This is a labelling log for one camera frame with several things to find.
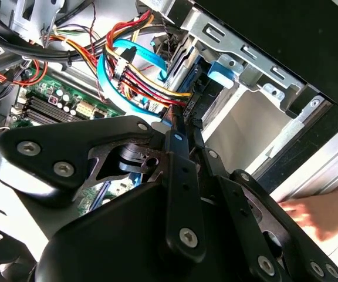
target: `wire bundle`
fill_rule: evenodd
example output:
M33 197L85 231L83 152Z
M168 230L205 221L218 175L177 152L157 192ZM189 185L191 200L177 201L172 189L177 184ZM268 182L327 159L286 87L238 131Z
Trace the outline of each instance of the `wire bundle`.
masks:
M11 52L33 59L33 63L36 67L35 75L32 78L23 81L13 79L10 83L19 86L29 86L38 83L46 74L48 62L60 62L70 65L73 61L85 61L91 72L95 77L97 77L98 57L101 54L105 58L104 72L107 74L109 79L112 79L116 63L120 60L120 56L117 55L113 49L114 40L131 37L131 40L134 42L139 34L162 32L165 30L164 25L162 24L151 26L154 17L151 11L148 10L129 22L119 22L115 24L112 30L108 32L105 37L101 38L93 30L94 22L96 20L95 5L93 5L93 9L94 18L90 28L74 23L63 25L58 28L55 27L53 32L48 35L49 42L64 42L73 48L73 51L45 49L39 45L32 44L32 42L26 42L0 21L0 46L10 50ZM171 29L170 32L178 32L177 29L171 26L167 26L166 28L168 30ZM67 37L78 36L81 34L89 34L90 45L85 47L80 46L74 40ZM39 74L40 69L38 61L44 62L41 74ZM5 83L6 80L8 80L8 78L0 73L0 82ZM118 91L122 93L127 100L132 100L137 95L140 95L155 103L161 104L164 107L168 107L172 104L185 106L185 100L191 95L190 93L173 92L158 85L144 76L141 71L130 63L123 72Z
M30 86L30 85L34 85L38 82L40 82L44 76L46 75L46 72L48 71L48 63L44 63L44 69L41 73L41 75L39 75L40 72L40 66L39 66L39 62L38 61L33 61L36 67L36 73L35 75L28 79L28 80L23 80L23 81L17 81L17 80L12 80L11 83L14 85L19 85L19 86ZM0 73L0 82L4 83L7 80L7 77L3 74Z
M113 40L121 37L121 34L129 31L130 29L134 29L134 31L139 33L139 30L144 28L146 25L149 25L152 20L153 15L151 14L151 11L147 11L136 21L117 23L113 29L108 32L103 52L104 57L106 58L106 65L108 66L107 73L109 79L113 77L116 62L120 59L119 55L117 55L113 50ZM132 64L128 64L121 83L124 86L122 92L127 93L127 95L125 94L126 97L129 97L129 92L124 91L127 88L134 94L144 96L165 107L168 107L170 104L184 106L185 102L181 101L181 99L186 99L186 97L191 95L190 93L172 92L163 88L144 76Z
M18 81L20 75L22 72L29 66L31 62L30 61L25 61L22 65L20 65L17 69L13 71L12 77L14 81ZM15 87L14 83L10 83L7 87L5 87L1 92L0 92L0 101L2 99L5 99L13 90Z

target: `red wire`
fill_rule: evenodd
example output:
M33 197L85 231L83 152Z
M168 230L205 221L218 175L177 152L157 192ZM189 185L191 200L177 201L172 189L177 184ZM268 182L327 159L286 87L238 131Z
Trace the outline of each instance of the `red wire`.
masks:
M153 97L155 97L158 100L161 100L162 102L165 103L170 103L170 104L176 104L176 105L180 105L180 106L186 106L186 104L184 102L179 102L179 101L174 101L174 100L169 100L166 99L164 97L161 97L160 95L154 93L151 89L149 89L148 87L146 87L144 84L140 83L139 81L135 80L134 76L132 76L130 73L126 73L127 76L133 80L133 82L135 82L136 84L139 85L139 87L141 87L143 90L147 91L149 94L151 94Z
M40 72L39 62L36 61L36 60L34 60L33 63L36 66L36 73L35 73L35 75L32 78L28 79L28 80L23 80L23 81L13 80L14 84L18 84L18 85L22 85L22 86L29 86L29 85L34 85L34 84L40 82L40 80L43 79L43 77L45 76L46 71L48 69L48 64L47 63L44 64L44 71L41 74L41 76L39 78L37 78L39 76L39 72ZM6 76L4 76L3 74L0 73L0 80L5 81L6 79L7 79Z
M133 25L140 24L142 21L145 21L150 14L151 14L151 11L148 10L137 21L133 21L133 22L119 22L119 23L115 24L115 26L111 29L111 31L108 32L107 35L106 35L108 47L109 48L113 47L113 38L111 38L111 35L113 35L116 31L118 31L119 29L122 29L122 28L126 28L128 26L133 26Z

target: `yellow wire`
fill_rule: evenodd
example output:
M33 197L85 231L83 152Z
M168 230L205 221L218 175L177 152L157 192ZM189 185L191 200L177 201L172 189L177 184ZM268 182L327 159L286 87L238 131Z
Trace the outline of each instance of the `yellow wire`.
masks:
M150 19L148 20L148 22L142 28L145 28L146 26L149 26L152 23L153 19L154 19L154 16L151 15ZM138 36L139 36L139 32L140 32L140 29L138 29L137 31L135 31L133 33L133 36L131 37L131 41L132 42L136 42L136 40L138 39Z
M119 56L112 50L110 50L110 48L106 45L106 51L111 54L111 56L113 56L115 59L119 59ZM149 78L147 78L146 76L144 76L137 68L135 68L132 64L129 64L129 67L131 69L131 71L133 73L135 73L141 80L143 80L146 84L148 85L154 85L157 89L161 90L162 92L164 92L166 95L169 96L179 96L179 97L188 97L191 96L191 93L179 93L179 92L173 92L170 91L166 88L163 88L162 86L158 85L157 83L153 82L152 80L150 80Z
M68 38L66 38L64 36L56 36L56 35L54 35L52 37L58 38L59 40L64 41L67 44L69 44L72 48L76 49L79 53L81 53L83 55L84 60L86 61L86 63L88 63L88 65L92 68L92 70L94 72L97 72L96 68L94 67L94 65L92 64L92 62L88 59L87 55L78 47L78 44L76 42L74 42L71 39L68 39Z
M150 19L148 20L148 22L144 25L150 25L152 23L154 19L154 16L151 15ZM122 29L119 32L116 32L115 34L112 35L113 38L115 38L116 36L118 36L118 34L122 33L126 28ZM105 44L106 46L106 51L111 54L114 58L116 58L117 60L119 59L119 56L112 50L110 50L110 48L107 46L107 44ZM143 80L146 84L149 85L154 85L156 88L158 88L159 90L161 90L162 92L166 93L169 96L179 96L179 97L188 97L191 96L191 93L185 92L185 93L178 93L178 92L173 92L170 91L166 88L163 88L162 86L156 84L155 82L153 82L152 80L150 80L149 78L147 78L145 75L143 75L137 68L135 68L135 66L133 66L132 64L129 64L130 69L141 79Z

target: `metal bolt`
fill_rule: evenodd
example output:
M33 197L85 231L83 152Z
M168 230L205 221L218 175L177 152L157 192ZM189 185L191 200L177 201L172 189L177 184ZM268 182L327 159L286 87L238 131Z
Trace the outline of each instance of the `metal bolt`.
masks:
M182 140L182 137L178 134L175 134L174 137L177 138L178 140Z
M148 130L148 127L142 123L138 123L138 126L141 130L144 130L144 131Z
M217 159L217 154L214 151L209 150L208 153L211 155L211 157L214 157L215 159Z
M57 162L54 167L54 172L59 176L69 177L74 174L74 167L66 162Z
M311 107L313 107L313 108L315 108L319 104L320 104L320 100L319 99L314 99L310 103Z
M320 266L319 266L316 262L312 261L312 262L310 263L310 265L311 265L312 269L315 271L315 273L316 273L317 275L319 275L319 276L321 276L321 277L324 276L323 270L320 268Z
M182 228L180 230L180 239L189 248L195 248L198 245L197 235L189 228Z
M326 269L328 270L328 272L334 277L334 278L338 278L338 273L337 271L333 268L333 266L331 266L330 264L326 263Z
M275 268L273 267L272 263L269 261L268 258L265 256L258 257L258 263L261 269L268 274L269 276L275 275Z
M25 74L26 76L31 76L33 73L32 73L32 71L31 71L30 69L26 69L26 70L24 71L24 74Z
M23 141L17 145L17 150L20 154L26 156L36 156L41 152L41 148L38 144L31 141Z
M241 173L241 177L246 181L250 181L250 178L246 173Z

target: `finger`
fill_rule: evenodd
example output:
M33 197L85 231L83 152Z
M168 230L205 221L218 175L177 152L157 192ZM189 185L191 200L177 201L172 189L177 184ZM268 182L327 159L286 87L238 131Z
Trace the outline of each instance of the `finger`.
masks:
M295 204L290 202L279 203L279 206L286 212L296 209Z

